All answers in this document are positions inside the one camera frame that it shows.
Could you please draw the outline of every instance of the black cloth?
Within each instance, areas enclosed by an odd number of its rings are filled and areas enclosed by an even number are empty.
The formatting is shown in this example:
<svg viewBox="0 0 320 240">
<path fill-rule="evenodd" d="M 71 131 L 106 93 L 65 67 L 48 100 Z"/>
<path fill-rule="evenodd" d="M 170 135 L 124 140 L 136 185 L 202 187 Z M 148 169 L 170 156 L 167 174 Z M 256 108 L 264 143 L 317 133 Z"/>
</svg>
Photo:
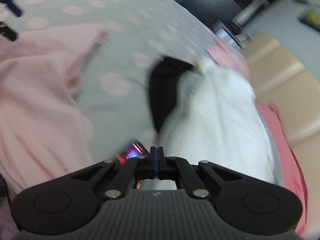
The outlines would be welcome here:
<svg viewBox="0 0 320 240">
<path fill-rule="evenodd" d="M 177 105 L 179 77 L 193 65 L 171 57 L 165 57 L 153 68 L 149 79 L 149 104 L 153 124 L 160 131 L 164 120 Z"/>
</svg>

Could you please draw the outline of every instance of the polka dot fabric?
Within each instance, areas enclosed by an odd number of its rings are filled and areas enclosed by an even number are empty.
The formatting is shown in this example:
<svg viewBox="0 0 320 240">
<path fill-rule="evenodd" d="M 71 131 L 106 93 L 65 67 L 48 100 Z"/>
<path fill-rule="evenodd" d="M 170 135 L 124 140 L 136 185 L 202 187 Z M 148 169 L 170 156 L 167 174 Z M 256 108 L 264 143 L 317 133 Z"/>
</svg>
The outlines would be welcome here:
<svg viewBox="0 0 320 240">
<path fill-rule="evenodd" d="M 214 34 L 173 0 L 16 0 L 24 16 L 4 7 L 0 19 L 18 32 L 78 23 L 102 23 L 108 41 L 83 74 L 76 100 L 91 121 L 91 153 L 113 158 L 132 138 L 156 142 L 147 101 L 150 69 L 161 54 L 194 62 Z"/>
</svg>

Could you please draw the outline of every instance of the pink towel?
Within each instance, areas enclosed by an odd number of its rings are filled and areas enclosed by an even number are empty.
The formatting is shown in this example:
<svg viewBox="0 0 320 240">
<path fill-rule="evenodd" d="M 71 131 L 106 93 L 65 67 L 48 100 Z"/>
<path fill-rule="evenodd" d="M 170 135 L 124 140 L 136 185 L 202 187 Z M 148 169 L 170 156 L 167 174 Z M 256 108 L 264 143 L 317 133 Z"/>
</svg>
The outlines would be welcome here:
<svg viewBox="0 0 320 240">
<path fill-rule="evenodd" d="M 216 43 L 207 52 L 220 66 L 233 68 L 250 82 L 250 69 L 247 61 L 228 42 L 216 39 Z"/>
<path fill-rule="evenodd" d="M 0 173 L 16 191 L 92 165 L 91 124 L 72 94 L 102 25 L 80 24 L 0 38 Z"/>
<path fill-rule="evenodd" d="M 270 104 L 269 106 L 264 106 L 256 104 L 256 107 L 268 125 L 273 139 L 275 140 L 283 169 L 284 187 L 295 193 L 302 203 L 302 216 L 295 232 L 303 237 L 307 227 L 308 191 L 302 169 L 287 143 L 280 122 L 280 113 L 276 105 Z"/>
</svg>

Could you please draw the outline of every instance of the beige sofa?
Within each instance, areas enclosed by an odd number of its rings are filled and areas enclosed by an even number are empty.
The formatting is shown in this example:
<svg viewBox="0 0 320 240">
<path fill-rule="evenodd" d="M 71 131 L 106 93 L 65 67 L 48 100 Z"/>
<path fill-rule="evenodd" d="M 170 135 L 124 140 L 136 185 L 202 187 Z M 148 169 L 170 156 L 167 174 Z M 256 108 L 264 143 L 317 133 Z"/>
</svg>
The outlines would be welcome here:
<svg viewBox="0 0 320 240">
<path fill-rule="evenodd" d="M 273 101 L 280 111 L 288 144 L 308 187 L 306 238 L 317 239 L 320 236 L 320 84 L 269 33 L 256 36 L 242 54 L 251 69 L 257 101 Z"/>
</svg>

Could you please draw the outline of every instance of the phone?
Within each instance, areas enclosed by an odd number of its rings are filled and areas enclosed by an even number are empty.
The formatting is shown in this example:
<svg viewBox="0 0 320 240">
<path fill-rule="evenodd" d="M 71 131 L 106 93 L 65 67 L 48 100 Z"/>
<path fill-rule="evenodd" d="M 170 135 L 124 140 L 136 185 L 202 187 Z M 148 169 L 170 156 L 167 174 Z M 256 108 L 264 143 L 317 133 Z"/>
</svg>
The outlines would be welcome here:
<svg viewBox="0 0 320 240">
<path fill-rule="evenodd" d="M 148 157 L 149 152 L 138 140 L 132 141 L 124 148 L 124 151 L 116 155 L 120 164 L 124 164 L 127 159 L 145 156 Z"/>
</svg>

